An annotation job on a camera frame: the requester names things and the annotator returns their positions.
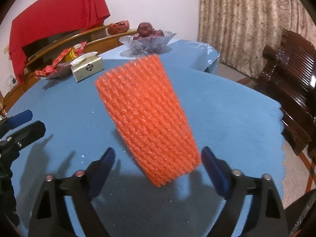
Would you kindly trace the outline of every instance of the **white wall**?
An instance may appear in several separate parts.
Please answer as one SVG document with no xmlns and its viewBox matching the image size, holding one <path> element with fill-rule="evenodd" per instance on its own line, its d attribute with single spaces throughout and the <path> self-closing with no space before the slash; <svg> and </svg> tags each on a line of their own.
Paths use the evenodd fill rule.
<svg viewBox="0 0 316 237">
<path fill-rule="evenodd" d="M 37 0 L 16 0 L 0 25 L 0 91 L 3 96 L 9 87 L 6 80 L 14 76 L 8 53 L 12 20 Z M 156 29 L 177 33 L 176 38 L 197 40 L 200 0 L 105 0 L 111 16 L 105 24 L 129 20 L 131 28 L 150 22 Z"/>
</svg>

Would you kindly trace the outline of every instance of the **red cloth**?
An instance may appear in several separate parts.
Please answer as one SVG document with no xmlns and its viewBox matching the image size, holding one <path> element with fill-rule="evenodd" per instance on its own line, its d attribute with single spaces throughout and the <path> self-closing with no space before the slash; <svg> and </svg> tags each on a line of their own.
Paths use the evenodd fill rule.
<svg viewBox="0 0 316 237">
<path fill-rule="evenodd" d="M 15 77 L 24 81 L 22 47 L 55 34 L 100 25 L 110 16 L 105 0 L 38 0 L 12 21 L 9 54 Z"/>
</svg>

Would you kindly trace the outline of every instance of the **floor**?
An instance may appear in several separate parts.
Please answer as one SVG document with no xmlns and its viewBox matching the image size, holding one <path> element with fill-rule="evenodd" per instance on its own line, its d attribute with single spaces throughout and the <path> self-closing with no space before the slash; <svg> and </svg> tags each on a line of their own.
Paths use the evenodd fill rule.
<svg viewBox="0 0 316 237">
<path fill-rule="evenodd" d="M 250 78 L 221 63 L 219 63 L 217 67 L 217 75 L 248 86 L 249 88 L 254 88 L 256 84 Z M 283 164 L 286 170 L 286 175 L 283 180 L 284 197 L 282 203 L 284 208 L 286 208 L 296 199 L 304 195 L 307 186 L 309 186 L 308 189 L 315 189 L 316 185 L 312 181 L 312 177 L 310 177 L 307 166 L 300 157 L 295 155 L 291 146 L 286 141 L 282 148 L 285 154 Z M 307 156 L 307 149 L 303 151 L 303 154 L 308 163 L 311 163 L 311 159 Z"/>
</svg>

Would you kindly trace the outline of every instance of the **screw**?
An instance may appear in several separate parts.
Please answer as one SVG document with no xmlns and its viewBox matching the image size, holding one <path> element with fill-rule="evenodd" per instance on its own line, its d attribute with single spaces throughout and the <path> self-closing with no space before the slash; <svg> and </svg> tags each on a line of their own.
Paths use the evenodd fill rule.
<svg viewBox="0 0 316 237">
<path fill-rule="evenodd" d="M 269 175 L 269 174 L 263 174 L 262 177 L 264 179 L 266 179 L 266 180 L 271 180 L 272 179 L 271 175 Z"/>
<path fill-rule="evenodd" d="M 242 175 L 242 172 L 241 172 L 239 169 L 233 169 L 233 170 L 232 170 L 232 173 L 233 173 L 233 175 L 235 175 L 235 176 L 241 176 L 241 175 Z"/>
<path fill-rule="evenodd" d="M 82 177 L 84 176 L 85 174 L 85 171 L 84 170 L 78 170 L 76 173 L 75 173 L 75 176 L 76 177 Z"/>
<path fill-rule="evenodd" d="M 48 175 L 48 176 L 46 177 L 46 181 L 47 181 L 47 182 L 50 182 L 50 181 L 52 181 L 52 180 L 54 180 L 54 177 L 53 177 L 52 175 Z"/>
</svg>

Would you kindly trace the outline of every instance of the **orange foam net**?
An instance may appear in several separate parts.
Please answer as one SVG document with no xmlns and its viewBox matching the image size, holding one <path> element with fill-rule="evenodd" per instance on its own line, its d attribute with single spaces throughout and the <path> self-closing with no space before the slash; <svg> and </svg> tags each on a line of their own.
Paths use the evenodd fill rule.
<svg viewBox="0 0 316 237">
<path fill-rule="evenodd" d="M 192 131 L 157 55 L 125 63 L 95 82 L 115 126 L 160 187 L 201 162 Z"/>
</svg>

